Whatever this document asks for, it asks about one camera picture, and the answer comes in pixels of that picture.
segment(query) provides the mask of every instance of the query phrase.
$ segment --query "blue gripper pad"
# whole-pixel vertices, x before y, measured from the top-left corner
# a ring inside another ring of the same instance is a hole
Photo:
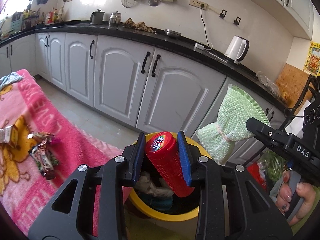
[[[182,174],[188,186],[191,185],[191,163],[193,159],[189,150],[189,146],[183,131],[180,131],[177,136],[178,153],[181,162]]]

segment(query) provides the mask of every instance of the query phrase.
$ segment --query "red cylindrical container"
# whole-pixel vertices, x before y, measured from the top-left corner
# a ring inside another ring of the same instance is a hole
[[[183,179],[178,146],[170,132],[153,136],[145,148],[148,159],[178,197],[189,196],[194,188],[187,186]]]

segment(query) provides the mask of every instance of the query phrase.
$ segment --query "metal canister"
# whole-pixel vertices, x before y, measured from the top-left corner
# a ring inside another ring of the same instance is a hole
[[[118,11],[111,13],[109,18],[109,25],[118,26],[120,23],[121,23],[121,13],[118,13]]]

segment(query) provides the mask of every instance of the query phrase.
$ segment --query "wall hook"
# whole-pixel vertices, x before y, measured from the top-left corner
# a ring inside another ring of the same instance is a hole
[[[240,21],[241,21],[241,18],[240,18],[240,17],[237,17],[237,18],[234,20],[233,24],[236,25],[236,26],[238,26],[239,23],[240,23]]]

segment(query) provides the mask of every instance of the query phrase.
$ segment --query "hand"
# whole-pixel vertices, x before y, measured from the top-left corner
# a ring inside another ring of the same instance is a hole
[[[290,171],[285,172],[282,178],[284,183],[280,187],[279,194],[277,196],[276,206],[282,212],[282,214],[284,214],[284,212],[287,212],[289,210],[292,196],[291,189],[288,185],[288,182],[290,180]],[[297,214],[289,222],[290,226],[293,226],[294,224],[298,223],[310,212],[316,198],[316,192],[313,189],[312,185],[309,183],[298,183],[296,191],[300,197],[304,198],[304,203],[302,204]]]

